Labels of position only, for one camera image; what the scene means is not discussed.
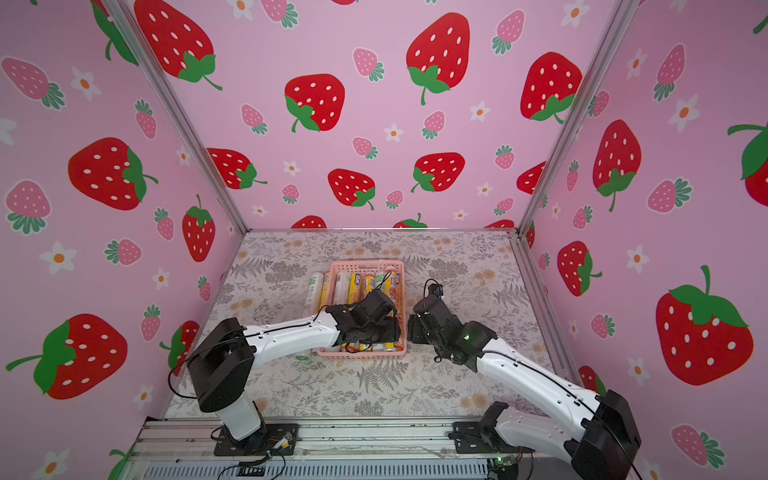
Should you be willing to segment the white green plastic wrap roll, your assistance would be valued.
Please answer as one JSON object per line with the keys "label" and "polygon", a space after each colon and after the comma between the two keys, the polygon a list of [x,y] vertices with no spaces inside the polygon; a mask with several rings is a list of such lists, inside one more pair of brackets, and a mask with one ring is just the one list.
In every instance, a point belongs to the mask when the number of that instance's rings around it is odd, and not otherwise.
{"label": "white green plastic wrap roll", "polygon": [[380,290],[386,282],[387,273],[385,271],[379,271],[375,274],[374,288]]}
{"label": "white green plastic wrap roll", "polygon": [[325,275],[322,272],[312,273],[308,283],[307,313],[314,315],[320,308],[320,299]]}

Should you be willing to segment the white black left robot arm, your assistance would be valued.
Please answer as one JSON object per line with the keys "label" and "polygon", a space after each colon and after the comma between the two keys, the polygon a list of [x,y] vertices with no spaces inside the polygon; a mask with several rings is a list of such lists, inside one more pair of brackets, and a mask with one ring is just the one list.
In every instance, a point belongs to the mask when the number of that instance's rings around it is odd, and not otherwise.
{"label": "white black left robot arm", "polygon": [[399,335],[395,303],[375,289],[360,302],[324,306],[314,315],[273,326],[225,319],[189,355],[186,368],[199,409],[215,414],[224,432],[242,443],[268,432],[245,391],[254,368],[305,350],[385,343]]}

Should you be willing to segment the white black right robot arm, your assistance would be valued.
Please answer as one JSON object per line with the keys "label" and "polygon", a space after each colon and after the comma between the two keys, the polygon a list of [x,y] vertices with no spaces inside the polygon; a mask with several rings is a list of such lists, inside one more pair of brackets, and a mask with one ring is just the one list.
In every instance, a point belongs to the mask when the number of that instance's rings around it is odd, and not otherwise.
{"label": "white black right robot arm", "polygon": [[412,318],[438,359],[501,383],[545,413],[507,406],[491,414],[490,427],[505,444],[567,462],[583,479],[627,479],[635,470],[642,441],[623,396],[600,394],[546,370],[485,325],[461,322],[436,293],[414,306]]}

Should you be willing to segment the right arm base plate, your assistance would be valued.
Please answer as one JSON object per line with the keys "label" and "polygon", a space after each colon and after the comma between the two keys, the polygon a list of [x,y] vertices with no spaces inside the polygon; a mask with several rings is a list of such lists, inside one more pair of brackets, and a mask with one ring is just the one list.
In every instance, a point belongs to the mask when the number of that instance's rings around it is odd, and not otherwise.
{"label": "right arm base plate", "polygon": [[457,421],[452,425],[448,438],[454,442],[459,454],[529,454],[534,450],[506,443],[488,426],[479,421]]}

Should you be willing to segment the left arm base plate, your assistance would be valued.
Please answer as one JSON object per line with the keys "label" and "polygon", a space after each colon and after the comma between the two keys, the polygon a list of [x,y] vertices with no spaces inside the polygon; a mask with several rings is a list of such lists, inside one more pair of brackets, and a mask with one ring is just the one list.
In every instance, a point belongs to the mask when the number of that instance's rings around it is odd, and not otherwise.
{"label": "left arm base plate", "polygon": [[291,456],[298,439],[299,425],[295,423],[267,423],[250,436],[236,440],[229,429],[219,426],[211,433],[216,443],[215,456]]}

